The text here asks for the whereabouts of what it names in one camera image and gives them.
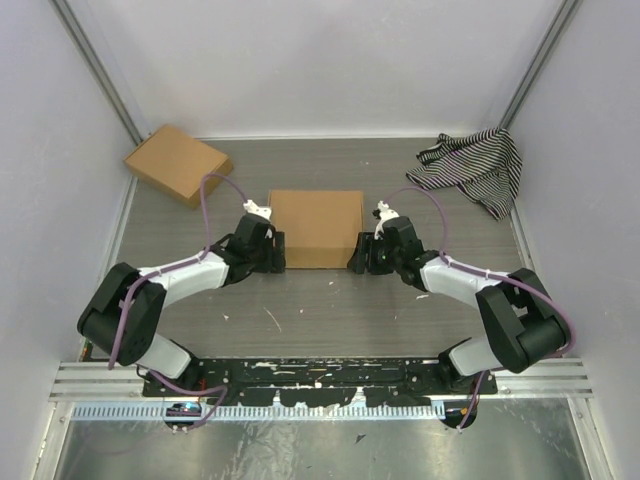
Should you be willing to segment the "brown cardboard box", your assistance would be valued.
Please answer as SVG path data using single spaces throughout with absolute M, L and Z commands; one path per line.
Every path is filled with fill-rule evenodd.
M 347 267 L 364 230 L 361 191 L 272 190 L 269 206 L 288 269 Z
M 159 128 L 124 164 L 139 180 L 192 209 L 200 206 L 200 185 L 206 174 L 228 175 L 234 168 L 226 153 L 172 125 Z

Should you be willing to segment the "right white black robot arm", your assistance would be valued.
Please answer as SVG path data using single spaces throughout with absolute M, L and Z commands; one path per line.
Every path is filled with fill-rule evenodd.
M 375 231 L 359 233 L 347 268 L 356 274 L 395 273 L 410 287 L 477 310 L 484 334 L 437 356 L 437 381 L 451 394 L 466 392 L 481 373 L 503 369 L 519 374 L 559 355 L 573 340 L 568 321 L 535 272 L 482 271 L 427 250 L 406 216 L 380 221 Z

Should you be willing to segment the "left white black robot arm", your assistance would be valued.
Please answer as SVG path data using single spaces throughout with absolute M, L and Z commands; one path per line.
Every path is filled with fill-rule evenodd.
M 111 267 L 79 317 L 78 333 L 110 355 L 111 367 L 136 365 L 176 395 L 203 386 L 200 360 L 158 333 L 163 310 L 198 293 L 237 284 L 253 273 L 285 270 L 285 234 L 252 213 L 234 232 L 185 259 L 156 267 Z

